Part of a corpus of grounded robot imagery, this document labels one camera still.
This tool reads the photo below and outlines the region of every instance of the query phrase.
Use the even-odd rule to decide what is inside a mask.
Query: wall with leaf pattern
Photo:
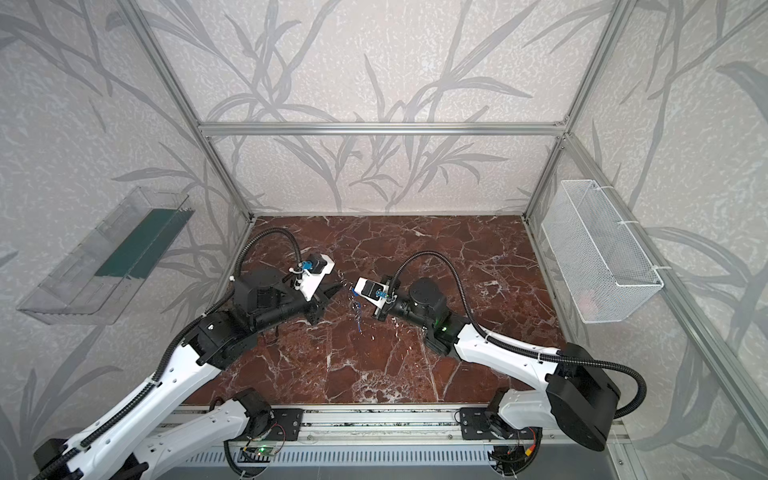
[[[668,0],[632,12],[577,137],[757,385],[768,392],[768,2]],[[539,229],[565,303],[561,325],[593,355],[649,381],[624,419],[649,478],[768,478],[768,459],[656,295],[621,323],[584,325]],[[616,377],[624,391],[629,382]]]
[[[106,412],[203,309],[245,228],[112,2],[0,2],[0,476]],[[196,210],[114,325],[15,310],[136,185]]]
[[[614,0],[140,4],[204,121],[553,122]],[[488,214],[523,210],[553,142],[232,137],[217,146],[254,211]]]

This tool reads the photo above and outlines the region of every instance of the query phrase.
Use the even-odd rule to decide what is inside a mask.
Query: aluminum frame
[[[205,138],[197,128],[200,120],[197,118],[197,114],[192,108],[192,103],[190,102],[189,97],[184,93],[184,89],[181,87],[181,83],[176,77],[176,74],[170,67],[170,62],[165,57],[165,54],[160,47],[160,43],[154,36],[147,19],[144,17],[144,14],[141,13],[141,9],[135,0],[117,0],[117,3],[126,25],[134,33],[134,37],[141,46],[141,49],[147,54],[152,67],[163,82],[171,99],[179,109],[179,112],[184,118],[184,122],[189,127],[198,147],[200,147],[205,154],[210,165],[214,169],[214,173],[219,177],[224,188],[227,189],[227,192],[232,197],[232,201],[237,205],[238,210],[240,210],[245,218],[250,220],[253,213],[250,211],[248,203],[240,193],[240,190],[238,190],[234,179],[230,176],[229,170],[224,165],[224,162],[221,160],[221,157],[219,157],[218,152],[211,144],[210,140]]]
[[[605,69],[605,65],[608,63],[611,54],[616,48],[616,44],[619,42],[619,38],[621,37],[621,33],[624,31],[624,27],[627,26],[630,14],[632,13],[632,9],[636,3],[637,0],[617,0],[611,15],[608,17],[607,22],[605,22],[605,27],[603,28],[603,33],[600,36],[600,41],[594,50],[594,55],[592,55],[592,59],[587,66],[584,77],[581,79],[579,88],[576,90],[574,100],[571,102],[571,106],[565,115],[565,129],[563,132],[564,135],[572,133],[576,122],[583,113],[584,107],[586,107],[587,101],[592,95],[592,91],[597,86],[600,75]],[[549,152],[547,163],[545,164],[544,169],[541,171],[541,176],[538,178],[536,188],[533,190],[531,199],[528,201],[528,205],[526,205],[524,209],[524,218],[531,216],[533,207],[538,202],[538,199],[541,196],[541,192],[544,189],[544,185],[547,184],[549,177],[552,175],[552,172],[557,166],[560,151],[564,148],[562,146],[562,139],[563,135],[557,136],[555,138],[554,146]]]
[[[274,405],[304,410],[299,439],[293,445],[508,445],[509,440],[464,440],[454,415],[486,403],[400,403]],[[205,415],[207,406],[179,406],[155,433]],[[547,443],[576,445],[560,429],[544,429]],[[624,423],[614,420],[607,443],[631,443]],[[233,447],[245,441],[231,442]]]
[[[227,135],[562,135],[562,122],[203,122],[207,137]]]
[[[566,135],[564,149],[587,177],[594,179],[601,187],[612,187],[603,171],[592,159],[589,151],[573,134]],[[627,208],[614,188],[604,189],[618,213],[629,221],[637,218]],[[630,231],[641,245],[654,265],[665,266],[667,261],[656,244],[639,223],[627,223]],[[741,415],[747,428],[755,436],[760,447],[768,455],[768,399],[746,372],[743,365],[733,354],[723,337],[712,325],[688,288],[673,270],[658,270],[665,287],[660,291],[667,305],[683,327],[690,341],[696,346],[707,367],[716,376],[723,392]]]

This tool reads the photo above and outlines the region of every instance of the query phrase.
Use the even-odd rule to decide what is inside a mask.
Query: aluminum profile bar
[[[552,123],[204,122],[206,137],[227,135],[551,135]]]
[[[613,53],[616,44],[619,42],[621,32],[624,31],[624,27],[629,21],[635,3],[637,3],[637,0],[617,0],[607,22],[605,22],[603,33],[598,41],[598,46],[595,48],[592,59],[584,73],[584,77],[581,79],[581,84],[579,85],[578,90],[576,90],[574,100],[565,115],[564,133],[569,134],[573,132],[576,122],[584,111],[584,108],[587,106],[587,100],[592,95],[592,91],[597,86],[600,75],[603,73],[605,65],[611,57],[611,53]],[[555,141],[544,170],[542,171],[542,174],[536,183],[536,188],[533,190],[531,199],[528,202],[528,206],[525,208],[523,216],[526,218],[531,216],[533,207],[541,196],[541,192],[544,190],[544,185],[547,184],[549,177],[557,167],[561,149],[560,140],[561,138],[558,138]]]
[[[147,54],[152,67],[157,72],[157,76],[163,82],[163,85],[168,90],[168,94],[174,101],[176,106],[184,118],[184,122],[189,127],[191,134],[193,135],[197,145],[203,151],[207,157],[211,167],[214,169],[215,174],[219,177],[227,192],[232,197],[232,201],[237,205],[238,210],[250,220],[253,216],[248,207],[248,203],[243,198],[243,195],[237,189],[237,186],[230,176],[230,172],[224,166],[223,161],[219,157],[219,154],[214,149],[214,146],[209,142],[204,135],[200,133],[197,128],[200,120],[197,118],[197,114],[192,108],[192,104],[184,93],[184,89],[181,87],[176,74],[170,67],[170,63],[163,53],[160,43],[154,36],[147,19],[144,14],[141,13],[141,9],[135,0],[117,0],[120,7],[120,11],[126,22],[126,25],[132,30],[139,45]]]

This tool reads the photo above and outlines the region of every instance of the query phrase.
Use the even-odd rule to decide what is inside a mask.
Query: metal wire basket
[[[541,222],[584,323],[620,322],[664,282],[594,180],[563,180]]]

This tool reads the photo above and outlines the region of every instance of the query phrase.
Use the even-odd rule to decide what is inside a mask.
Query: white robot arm
[[[466,316],[452,312],[445,295],[429,278],[416,280],[408,291],[398,290],[399,275],[414,259],[438,257],[451,270]],[[532,390],[497,392],[485,415],[502,439],[514,438],[527,427],[559,428],[589,449],[605,448],[614,418],[634,411],[645,397],[643,377],[633,369],[593,359],[569,343],[563,350],[531,345],[491,332],[472,317],[458,274],[450,260],[431,250],[408,258],[393,276],[380,282],[360,278],[355,293],[376,306],[374,318],[395,316],[424,329],[424,344],[435,353],[489,366],[528,384]],[[632,376],[637,394],[621,409],[621,391],[604,369]]]
[[[154,376],[83,431],[41,446],[35,480],[150,480],[214,443],[266,435],[274,423],[270,406],[248,389],[208,415],[148,436],[192,392],[252,349],[259,333],[297,314],[316,324],[342,287],[321,284],[332,269],[328,256],[310,255],[292,270],[295,278],[274,268],[233,278],[234,308],[196,319],[171,343]]]

